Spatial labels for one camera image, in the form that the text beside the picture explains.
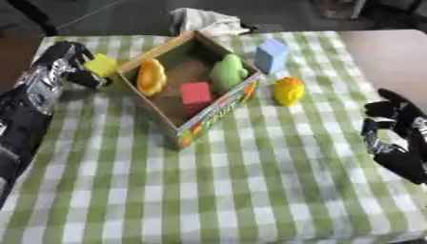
blue cube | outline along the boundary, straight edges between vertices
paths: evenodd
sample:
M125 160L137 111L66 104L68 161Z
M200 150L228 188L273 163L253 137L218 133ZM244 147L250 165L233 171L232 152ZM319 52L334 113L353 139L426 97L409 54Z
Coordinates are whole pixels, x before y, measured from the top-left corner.
M256 49L255 65L268 74L284 70L288 52L288 46L285 44L268 39Z

green plastic toy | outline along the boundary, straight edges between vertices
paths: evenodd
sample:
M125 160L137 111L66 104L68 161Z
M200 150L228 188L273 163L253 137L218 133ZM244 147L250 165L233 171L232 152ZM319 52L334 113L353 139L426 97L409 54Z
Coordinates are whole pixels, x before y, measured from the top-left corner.
M213 66L209 76L220 92L228 92L248 76L248 71L243 69L240 58L231 53Z

orange plastic fruit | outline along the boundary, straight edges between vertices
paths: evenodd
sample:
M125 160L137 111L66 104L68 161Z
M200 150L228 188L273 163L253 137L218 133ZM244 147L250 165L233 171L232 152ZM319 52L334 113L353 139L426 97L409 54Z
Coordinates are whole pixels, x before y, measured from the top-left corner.
M284 77L273 85L273 95L277 103L283 106L293 105L304 94L304 85L299 79Z
M166 74L162 64L156 59L146 59L139 67L136 86L145 96L152 96L166 85Z

crumpled cloth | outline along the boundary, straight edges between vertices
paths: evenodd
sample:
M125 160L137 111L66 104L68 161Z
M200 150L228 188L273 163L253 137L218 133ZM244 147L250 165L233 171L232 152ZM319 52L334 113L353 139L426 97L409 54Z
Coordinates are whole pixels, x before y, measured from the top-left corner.
M240 18L214 11L180 8L171 11L171 16L172 35L195 30L203 31L210 36L239 35L250 31L241 27Z

open cardboard box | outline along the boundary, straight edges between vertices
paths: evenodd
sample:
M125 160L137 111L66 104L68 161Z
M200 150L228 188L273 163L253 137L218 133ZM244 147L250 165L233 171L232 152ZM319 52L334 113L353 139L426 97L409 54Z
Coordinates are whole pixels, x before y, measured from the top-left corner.
M186 32L120 66L116 84L134 98L147 118L160 127L169 145L184 148L254 93L260 72L244 60L243 66L249 72L246 79L225 94L214 92L209 72L228 53L231 52L201 32ZM163 65L168 81L160 93L146 97L138 91L135 83L141 61L151 58ZM184 83L199 81L209 82L213 103L189 118L183 110L179 87Z

